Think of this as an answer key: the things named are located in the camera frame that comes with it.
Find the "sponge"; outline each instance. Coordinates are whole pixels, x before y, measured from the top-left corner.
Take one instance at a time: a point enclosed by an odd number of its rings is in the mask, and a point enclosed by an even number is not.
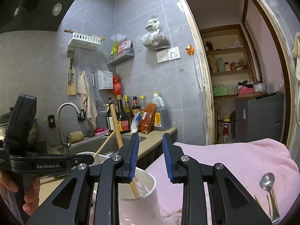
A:
[[[69,143],[73,144],[83,140],[83,133],[81,131],[71,132],[68,135]]]

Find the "stainless steel sink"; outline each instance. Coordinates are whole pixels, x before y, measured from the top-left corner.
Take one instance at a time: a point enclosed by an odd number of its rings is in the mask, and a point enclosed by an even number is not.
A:
[[[109,134],[104,136],[95,136],[75,144],[72,144],[71,147],[68,148],[68,153],[66,153],[62,148],[59,148],[60,153],[75,155],[81,152],[96,152],[101,145],[107,140]],[[121,135],[123,145],[128,145],[131,139],[129,135]],[[146,137],[140,137],[139,141],[145,140]],[[117,138],[113,136],[106,146],[101,150],[100,154],[105,156],[113,156],[119,152],[119,147],[117,143]]]

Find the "glass bottle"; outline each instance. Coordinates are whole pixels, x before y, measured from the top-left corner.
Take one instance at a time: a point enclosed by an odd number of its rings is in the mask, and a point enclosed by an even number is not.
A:
[[[129,117],[127,116],[123,103],[122,103],[122,95],[117,95],[118,99],[118,114],[117,114],[117,119],[118,119],[118,124],[120,125],[120,133],[121,134],[126,134],[130,132],[130,125],[129,125]]]
[[[129,124],[131,125],[132,115],[131,115],[130,104],[129,104],[129,96],[124,96],[124,99],[125,99],[125,112],[129,118]]]
[[[108,104],[108,111],[107,111],[107,114],[106,114],[106,123],[107,123],[107,128],[110,131],[114,131],[115,128],[113,126],[113,117],[112,117],[112,112],[110,110],[110,105],[111,104],[113,104],[113,103],[112,103],[112,98],[110,97],[109,98],[109,104]]]
[[[140,106],[137,104],[137,97],[133,97],[133,106],[132,106],[132,113],[133,117],[140,111]]]

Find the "pink wall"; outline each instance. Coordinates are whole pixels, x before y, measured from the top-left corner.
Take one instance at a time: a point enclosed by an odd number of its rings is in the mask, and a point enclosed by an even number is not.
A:
[[[280,84],[282,84],[281,88],[284,89],[281,63],[274,40],[263,17],[251,0],[249,0],[245,24],[254,42],[262,69],[263,81],[267,84],[268,91],[278,91]]]
[[[240,24],[244,0],[187,0],[199,29]]]

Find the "countertop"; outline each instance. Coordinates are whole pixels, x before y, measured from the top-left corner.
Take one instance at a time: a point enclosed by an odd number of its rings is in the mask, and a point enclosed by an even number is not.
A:
[[[139,136],[144,136],[147,139],[140,142],[139,144],[139,152],[138,152],[138,159],[142,158],[154,148],[156,148],[161,142],[164,133],[169,133],[170,135],[177,131],[177,127],[171,127],[166,131],[151,131],[149,134],[139,133]],[[55,188],[64,180],[66,176],[59,177],[59,178],[45,178],[41,180],[40,186],[40,202],[44,202],[44,200],[55,190]]]

